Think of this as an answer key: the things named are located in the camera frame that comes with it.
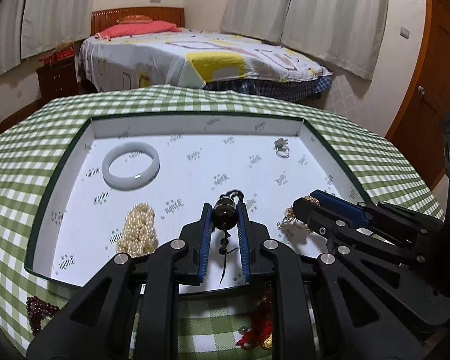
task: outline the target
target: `drawer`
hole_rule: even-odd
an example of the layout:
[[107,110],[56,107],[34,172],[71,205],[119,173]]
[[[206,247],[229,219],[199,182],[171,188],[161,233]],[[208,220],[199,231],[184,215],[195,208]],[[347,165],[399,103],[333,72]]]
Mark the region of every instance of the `drawer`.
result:
[[57,97],[78,95],[77,76],[73,63],[39,71],[38,82],[45,102]]
[[38,73],[39,81],[45,85],[60,87],[65,83],[70,83],[72,80],[77,81],[75,75],[75,65],[66,64],[60,67],[54,67]]

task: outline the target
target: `red box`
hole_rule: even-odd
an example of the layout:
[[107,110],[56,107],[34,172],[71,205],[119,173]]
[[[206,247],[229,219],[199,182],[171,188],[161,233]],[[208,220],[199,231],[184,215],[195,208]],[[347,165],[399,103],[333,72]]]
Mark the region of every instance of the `red box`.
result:
[[50,54],[40,58],[39,61],[43,61],[44,65],[51,65],[55,62],[55,54]]
[[65,58],[69,58],[69,57],[74,56],[74,55],[75,55],[75,53],[73,52],[73,49],[68,49],[68,50],[65,50],[65,51],[56,52],[55,53],[55,58],[56,58],[57,61],[61,61],[61,60],[65,59]]

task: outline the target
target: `wooden nightstand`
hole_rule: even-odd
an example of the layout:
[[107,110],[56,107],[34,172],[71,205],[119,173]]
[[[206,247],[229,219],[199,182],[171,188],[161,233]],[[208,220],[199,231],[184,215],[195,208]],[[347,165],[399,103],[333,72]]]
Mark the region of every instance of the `wooden nightstand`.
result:
[[79,94],[74,58],[39,67],[37,75],[44,104],[57,97]]

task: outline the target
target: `pendant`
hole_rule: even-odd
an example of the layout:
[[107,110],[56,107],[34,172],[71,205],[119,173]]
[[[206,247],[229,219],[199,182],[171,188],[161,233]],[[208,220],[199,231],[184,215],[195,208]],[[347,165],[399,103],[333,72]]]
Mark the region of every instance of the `pendant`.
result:
[[270,333],[270,335],[262,343],[262,349],[270,350],[272,348],[272,334],[273,333]]

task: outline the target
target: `gold chain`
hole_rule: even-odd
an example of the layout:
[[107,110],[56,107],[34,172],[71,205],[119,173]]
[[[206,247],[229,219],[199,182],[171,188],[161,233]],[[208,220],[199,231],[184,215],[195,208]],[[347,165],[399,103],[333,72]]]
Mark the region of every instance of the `gold chain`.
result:
[[[310,200],[312,203],[320,205],[319,200],[310,195],[304,196],[304,199]],[[289,224],[293,224],[294,226],[296,226],[298,228],[303,228],[309,234],[312,233],[312,231],[308,228],[306,223],[304,223],[304,224],[299,223],[299,220],[295,217],[295,214],[293,212],[293,206],[290,206],[285,210],[285,215],[283,217],[282,223],[278,222],[277,227],[280,230],[282,227],[284,227],[285,225],[289,225]]]

